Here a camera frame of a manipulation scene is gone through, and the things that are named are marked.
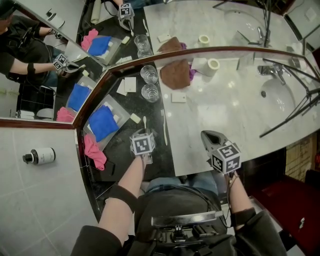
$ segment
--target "black shirt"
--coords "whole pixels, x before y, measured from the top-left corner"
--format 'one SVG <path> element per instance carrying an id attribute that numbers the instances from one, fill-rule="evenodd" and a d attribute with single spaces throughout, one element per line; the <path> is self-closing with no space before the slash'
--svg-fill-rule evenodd
<path id="1" fill-rule="evenodd" d="M 0 35 L 0 73 L 8 76 L 15 59 L 23 63 L 50 62 L 52 46 L 32 38 L 25 47 L 18 47 L 27 29 L 36 28 L 39 24 L 38 21 L 26 17 L 12 17 L 8 31 Z M 43 80 L 46 75 L 47 73 L 38 74 L 37 78 Z"/>
<path id="2" fill-rule="evenodd" d="M 219 210 L 221 209 L 215 194 L 207 190 L 202 190 L 202 192 Z M 188 191 L 172 189 L 147 193 L 138 199 L 138 209 L 134 216 L 135 233 L 139 236 L 139 234 L 149 233 L 152 230 L 151 216 L 187 215 L 203 213 L 207 210 L 207 203 L 198 195 Z M 212 255 L 287 255 L 280 236 L 265 211 L 250 219 L 244 227 L 236 232 L 235 236 L 227 234 L 227 229 L 220 219 L 217 219 L 213 226 L 219 235 L 207 239 L 207 243 L 212 247 Z M 84 226 L 71 256 L 144 256 L 150 247 L 151 243 L 136 239 L 129 252 L 124 252 L 119 239 L 109 231 L 99 227 Z"/>

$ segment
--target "sink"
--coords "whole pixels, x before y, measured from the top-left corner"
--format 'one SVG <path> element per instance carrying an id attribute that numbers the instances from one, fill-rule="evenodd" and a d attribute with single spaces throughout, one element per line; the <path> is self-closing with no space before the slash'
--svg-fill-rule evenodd
<path id="1" fill-rule="evenodd" d="M 228 10 L 224 13 L 224 20 L 234 30 L 234 33 L 239 31 L 251 42 L 260 40 L 258 27 L 265 33 L 265 26 L 252 15 L 239 11 Z"/>
<path id="2" fill-rule="evenodd" d="M 270 128 L 284 121 L 296 107 L 290 87 L 282 85 L 276 78 L 262 85 L 258 97 L 261 117 Z"/>

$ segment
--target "jeans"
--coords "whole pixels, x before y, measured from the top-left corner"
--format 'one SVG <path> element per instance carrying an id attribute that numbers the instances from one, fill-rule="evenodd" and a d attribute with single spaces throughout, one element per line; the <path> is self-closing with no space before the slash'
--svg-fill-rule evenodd
<path id="1" fill-rule="evenodd" d="M 131 4 L 132 8 L 141 9 L 145 6 L 151 6 L 156 4 L 163 4 L 163 0 L 124 0 L 124 4 Z"/>
<path id="2" fill-rule="evenodd" d="M 161 185 L 188 186 L 192 188 L 208 190 L 218 195 L 217 184 L 210 171 L 197 173 L 192 178 L 188 177 L 185 184 L 182 184 L 178 177 L 155 178 L 150 181 L 146 192 L 157 190 Z"/>
<path id="3" fill-rule="evenodd" d="M 58 57 L 59 54 L 63 54 L 64 52 L 62 50 L 53 48 L 53 53 L 51 57 L 52 63 L 55 61 L 56 57 Z M 58 75 L 55 71 L 50 71 L 49 74 L 46 77 L 46 81 L 43 83 L 46 87 L 57 87 L 58 86 Z"/>

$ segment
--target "black sleeve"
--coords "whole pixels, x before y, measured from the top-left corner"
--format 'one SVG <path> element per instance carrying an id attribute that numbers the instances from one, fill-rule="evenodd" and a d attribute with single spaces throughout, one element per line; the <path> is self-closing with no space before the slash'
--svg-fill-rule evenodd
<path id="1" fill-rule="evenodd" d="M 39 26 L 40 22 L 27 18 L 27 17 L 23 17 L 23 16 L 17 16 L 16 19 L 19 20 L 19 22 L 21 22 L 26 28 L 31 28 L 31 27 L 36 27 Z"/>
<path id="2" fill-rule="evenodd" d="M 0 73 L 7 76 L 14 64 L 15 58 L 7 52 L 0 52 Z"/>
<path id="3" fill-rule="evenodd" d="M 97 226 L 84 226 L 71 256 L 115 256 L 121 249 L 120 240 L 111 232 Z"/>
<path id="4" fill-rule="evenodd" d="M 287 251 L 266 211 L 259 212 L 236 234 L 236 247 L 244 255 L 286 256 Z"/>

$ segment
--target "black cap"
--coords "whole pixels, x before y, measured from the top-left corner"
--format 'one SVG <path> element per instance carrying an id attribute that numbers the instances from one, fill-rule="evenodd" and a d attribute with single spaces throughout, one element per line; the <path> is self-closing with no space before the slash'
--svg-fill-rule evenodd
<path id="1" fill-rule="evenodd" d="M 0 20 L 6 20 L 16 10 L 12 0 L 0 0 Z"/>
<path id="2" fill-rule="evenodd" d="M 33 157 L 31 154 L 25 154 L 22 156 L 22 159 L 25 163 L 29 164 L 30 162 L 33 161 Z"/>

